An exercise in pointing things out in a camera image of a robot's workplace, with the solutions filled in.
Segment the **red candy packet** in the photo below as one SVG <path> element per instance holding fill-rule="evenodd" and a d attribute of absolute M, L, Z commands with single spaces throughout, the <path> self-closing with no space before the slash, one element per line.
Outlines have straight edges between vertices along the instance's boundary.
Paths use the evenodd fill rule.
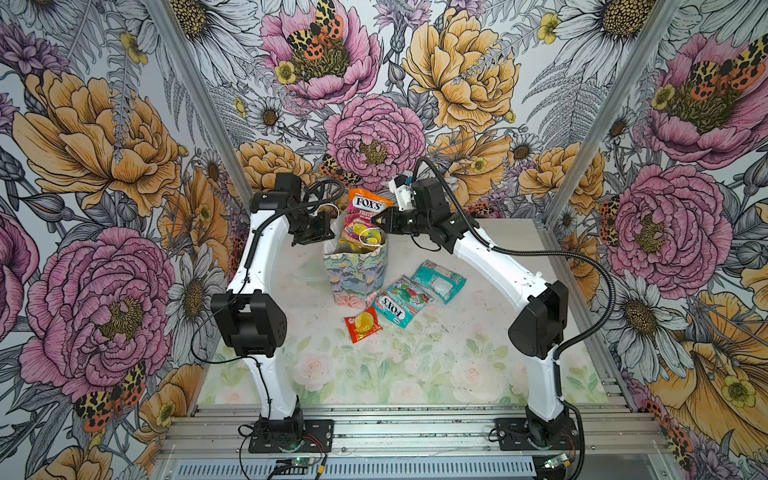
<path fill-rule="evenodd" d="M 368 335 L 373 335 L 382 329 L 382 327 L 379 326 L 379 316 L 376 315 L 376 309 L 372 306 L 355 316 L 345 317 L 344 323 L 349 330 L 349 336 L 352 338 L 352 343 L 358 343 Z"/>

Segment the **fox's candy bag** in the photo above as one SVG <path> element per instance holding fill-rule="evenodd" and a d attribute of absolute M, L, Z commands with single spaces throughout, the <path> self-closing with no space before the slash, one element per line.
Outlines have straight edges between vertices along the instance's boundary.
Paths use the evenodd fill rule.
<path fill-rule="evenodd" d="M 427 292 L 404 275 L 377 296 L 373 306 L 390 322 L 406 328 L 413 317 L 431 301 L 432 297 Z"/>
<path fill-rule="evenodd" d="M 424 288 L 433 290 L 444 303 L 450 302 L 467 281 L 458 273 L 429 260 L 424 260 L 416 273 L 411 276 L 411 280 Z"/>
<path fill-rule="evenodd" d="M 372 306 L 359 315 L 345 317 L 344 323 L 346 323 L 346 328 L 349 330 L 352 343 L 358 343 L 368 335 L 373 335 L 382 329 L 379 326 L 379 317 L 376 315 L 376 309 Z"/>
<path fill-rule="evenodd" d="M 382 213 L 394 203 L 362 188 L 349 191 L 349 205 L 346 208 L 344 230 L 339 242 L 349 243 L 357 253 L 372 252 L 382 244 L 382 232 L 371 223 L 374 216 Z"/>

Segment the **metal vent grille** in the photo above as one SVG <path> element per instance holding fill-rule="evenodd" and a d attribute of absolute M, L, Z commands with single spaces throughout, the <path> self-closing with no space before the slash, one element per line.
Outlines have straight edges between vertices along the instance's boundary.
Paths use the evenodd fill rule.
<path fill-rule="evenodd" d="M 275 466 L 274 460 L 243 460 L 252 480 L 266 478 Z M 317 465 L 305 473 L 301 470 L 276 475 L 275 478 L 314 478 Z M 535 476 L 530 456 L 493 458 L 329 458 L 323 480 L 354 480 L 364 478 L 508 478 Z M 180 460 L 174 480 L 243 480 L 237 460 L 200 462 Z"/>

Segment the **floral wallpaper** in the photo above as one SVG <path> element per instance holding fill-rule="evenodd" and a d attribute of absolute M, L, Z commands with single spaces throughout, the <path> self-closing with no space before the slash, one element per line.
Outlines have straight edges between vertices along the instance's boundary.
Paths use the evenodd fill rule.
<path fill-rule="evenodd" d="M 765 2 L 682 2 L 553 226 L 611 271 L 604 338 L 691 480 L 768 478 L 766 34 Z M 519 177 L 534 195 L 566 170 L 534 164 Z M 602 314 L 597 272 L 571 270 Z"/>
<path fill-rule="evenodd" d="M 247 216 L 188 93 L 138 46 L 135 9 L 0 2 L 8 478 L 151 477 L 202 383 L 191 348 L 215 350 L 204 320 Z"/>
<path fill-rule="evenodd" d="M 253 186 L 291 170 L 386 193 L 429 152 L 468 212 L 501 218 L 547 210 L 655 3 L 174 5 Z M 614 275 L 605 339 L 688 478 L 768 478 L 764 4 L 680 3 L 553 225 Z M 597 272 L 570 265 L 598 314 Z"/>

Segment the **red wire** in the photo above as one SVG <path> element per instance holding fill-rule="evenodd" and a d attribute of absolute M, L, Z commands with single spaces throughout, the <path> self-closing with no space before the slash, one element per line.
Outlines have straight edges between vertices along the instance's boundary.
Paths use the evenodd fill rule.
<path fill-rule="evenodd" d="M 317 437 L 315 437 L 311 433 L 307 433 L 306 437 L 309 437 L 310 440 L 315 442 L 315 445 L 317 445 L 317 448 L 320 450 L 320 453 L 324 454 L 326 452 L 326 448 L 323 446 L 322 442 L 320 442 L 320 440 L 317 439 Z"/>
<path fill-rule="evenodd" d="M 574 441 L 571 439 L 570 436 L 562 434 L 568 441 L 571 443 L 571 454 L 573 456 L 576 456 L 576 445 L 574 445 Z"/>

